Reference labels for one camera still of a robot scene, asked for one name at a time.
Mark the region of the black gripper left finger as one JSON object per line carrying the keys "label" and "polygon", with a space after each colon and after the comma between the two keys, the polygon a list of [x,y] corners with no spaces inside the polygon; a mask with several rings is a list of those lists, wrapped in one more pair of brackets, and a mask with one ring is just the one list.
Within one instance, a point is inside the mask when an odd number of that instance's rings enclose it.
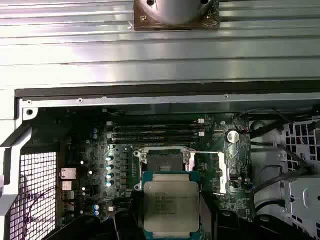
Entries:
{"label": "black gripper left finger", "polygon": [[138,217],[142,211],[143,192],[135,191],[127,210],[118,211],[113,219],[101,222],[95,216],[81,216],[60,230],[49,234],[47,240],[143,240],[144,231]]}

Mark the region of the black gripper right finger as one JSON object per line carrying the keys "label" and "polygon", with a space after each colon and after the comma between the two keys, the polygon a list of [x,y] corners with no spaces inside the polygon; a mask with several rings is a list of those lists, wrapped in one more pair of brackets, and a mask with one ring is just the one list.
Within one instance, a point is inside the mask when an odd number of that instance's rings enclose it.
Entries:
{"label": "black gripper right finger", "polygon": [[208,192],[200,193],[200,224],[208,240],[309,240],[311,237],[271,215],[244,220],[221,210]]}

